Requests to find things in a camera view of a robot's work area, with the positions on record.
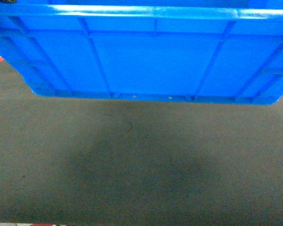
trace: gray carpet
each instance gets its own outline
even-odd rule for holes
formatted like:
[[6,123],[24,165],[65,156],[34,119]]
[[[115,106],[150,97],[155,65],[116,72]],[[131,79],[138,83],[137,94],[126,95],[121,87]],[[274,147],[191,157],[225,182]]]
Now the gray carpet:
[[0,222],[283,225],[283,97],[43,98],[1,62]]

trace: crate rim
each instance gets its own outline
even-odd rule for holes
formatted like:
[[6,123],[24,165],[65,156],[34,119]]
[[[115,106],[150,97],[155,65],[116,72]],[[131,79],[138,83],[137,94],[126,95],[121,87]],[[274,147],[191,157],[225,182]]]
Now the crate rim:
[[113,16],[186,20],[283,21],[283,9],[156,6],[35,5],[0,3],[0,16]]

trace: plastic crate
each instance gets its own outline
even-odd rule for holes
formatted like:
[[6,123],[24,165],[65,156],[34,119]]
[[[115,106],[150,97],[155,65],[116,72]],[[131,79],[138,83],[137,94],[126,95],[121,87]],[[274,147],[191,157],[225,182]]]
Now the plastic crate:
[[41,96],[267,105],[283,0],[0,2],[0,55]]

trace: blue plastic crate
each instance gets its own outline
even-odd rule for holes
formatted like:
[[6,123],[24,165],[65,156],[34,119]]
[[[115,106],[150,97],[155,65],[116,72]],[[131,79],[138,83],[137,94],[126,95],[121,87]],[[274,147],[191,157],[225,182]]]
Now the blue plastic crate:
[[41,96],[272,104],[283,0],[0,2],[0,55]]

